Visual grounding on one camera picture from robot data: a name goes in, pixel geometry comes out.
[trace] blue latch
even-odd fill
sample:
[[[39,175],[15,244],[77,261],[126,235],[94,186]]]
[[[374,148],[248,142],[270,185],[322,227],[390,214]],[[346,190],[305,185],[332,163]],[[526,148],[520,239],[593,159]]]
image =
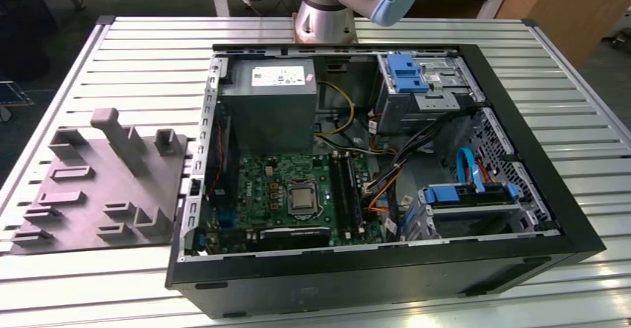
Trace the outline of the blue latch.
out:
[[[453,185],[438,185],[425,189],[426,203],[456,202],[460,200],[457,190]]]
[[[510,195],[512,201],[516,201],[518,199],[518,187],[509,182],[505,185],[505,188],[508,189],[508,194]]]
[[[388,55],[386,71],[398,93],[426,92],[429,85],[422,78],[421,68],[410,55]]]

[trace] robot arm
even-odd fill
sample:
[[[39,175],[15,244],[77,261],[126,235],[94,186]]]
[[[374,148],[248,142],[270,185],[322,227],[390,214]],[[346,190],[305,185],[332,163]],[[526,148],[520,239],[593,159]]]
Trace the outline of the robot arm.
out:
[[[309,44],[346,43],[356,38],[353,11],[388,27],[413,0],[302,0],[294,20],[296,39]]]

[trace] wire bundle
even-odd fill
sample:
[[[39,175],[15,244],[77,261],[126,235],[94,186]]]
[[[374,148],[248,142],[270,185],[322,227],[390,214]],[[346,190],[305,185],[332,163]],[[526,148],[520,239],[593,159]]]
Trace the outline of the wire bundle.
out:
[[[448,112],[442,114],[438,118],[436,118],[430,124],[428,124],[422,130],[420,130],[413,136],[406,140],[405,144],[402,145],[398,152],[390,162],[389,170],[368,184],[368,189],[377,186],[381,182],[385,182],[385,186],[377,192],[374,198],[372,199],[368,205],[368,211],[370,212],[386,212],[386,209],[374,207],[378,198],[381,197],[385,190],[393,186],[396,178],[401,174],[401,168],[405,164],[406,160],[409,159],[410,154],[414,152],[416,149],[426,145],[436,136],[438,130],[441,129],[442,125],[448,123],[450,120],[456,119],[457,117],[472,115],[478,110],[477,106],[472,106],[457,112]]]

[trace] slotted metal table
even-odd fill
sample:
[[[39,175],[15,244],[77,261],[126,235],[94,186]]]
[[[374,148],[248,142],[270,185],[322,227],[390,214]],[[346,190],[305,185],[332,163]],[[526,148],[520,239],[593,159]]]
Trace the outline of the slotted metal table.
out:
[[[116,18],[100,21],[0,190],[0,252],[21,223],[53,154],[54,130],[85,137],[89,115],[116,107],[141,136],[194,138],[212,46],[288,43],[286,18]],[[521,21],[357,19],[364,43],[477,44],[606,251],[500,295],[212,321],[164,289],[168,247],[0,257],[0,327],[196,327],[241,323],[324,327],[625,326],[631,317],[631,134],[537,27]],[[194,147],[189,143],[188,152]],[[181,192],[188,187],[182,179]]]

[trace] table leg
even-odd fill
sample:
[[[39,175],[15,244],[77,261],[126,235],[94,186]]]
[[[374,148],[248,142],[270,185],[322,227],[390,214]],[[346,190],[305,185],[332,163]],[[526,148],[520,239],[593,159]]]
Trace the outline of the table leg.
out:
[[[214,10],[217,11],[217,16],[228,17],[229,16],[229,7],[228,0],[213,0]]]
[[[82,0],[70,0],[70,1],[72,1],[72,5],[74,7],[76,12],[80,12],[81,10],[85,9],[85,4]]]
[[[0,106],[0,122],[6,123],[10,120],[10,111],[3,107]]]
[[[504,0],[485,0],[481,5],[480,13],[477,14],[477,19],[494,19],[501,2],[504,2]]]

